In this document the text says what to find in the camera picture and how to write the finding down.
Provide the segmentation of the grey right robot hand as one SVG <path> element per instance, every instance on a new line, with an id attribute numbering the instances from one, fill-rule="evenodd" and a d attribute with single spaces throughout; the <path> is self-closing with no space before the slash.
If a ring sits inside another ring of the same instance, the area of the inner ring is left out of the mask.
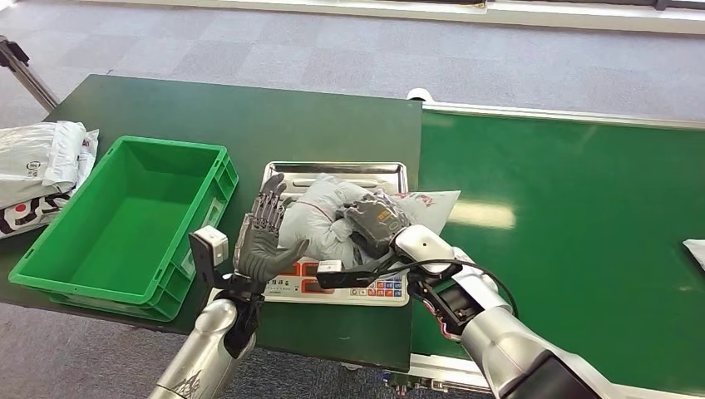
<path id="1" fill-rule="evenodd" d="M 386 255 L 392 239 L 411 224 L 405 212 L 383 191 L 366 193 L 338 211 L 352 227 L 352 241 L 369 257 Z"/>

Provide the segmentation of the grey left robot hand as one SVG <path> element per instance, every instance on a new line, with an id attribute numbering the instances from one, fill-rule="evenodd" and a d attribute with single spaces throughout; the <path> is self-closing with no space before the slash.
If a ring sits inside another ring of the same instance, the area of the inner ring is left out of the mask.
<path id="1" fill-rule="evenodd" d="M 279 247 L 279 230 L 283 222 L 285 204 L 280 201 L 286 189 L 284 175 L 272 175 L 262 186 L 250 212 L 248 226 L 237 257 L 238 273 L 261 283 L 267 283 L 305 255 L 310 241 L 301 239 L 283 248 Z"/>

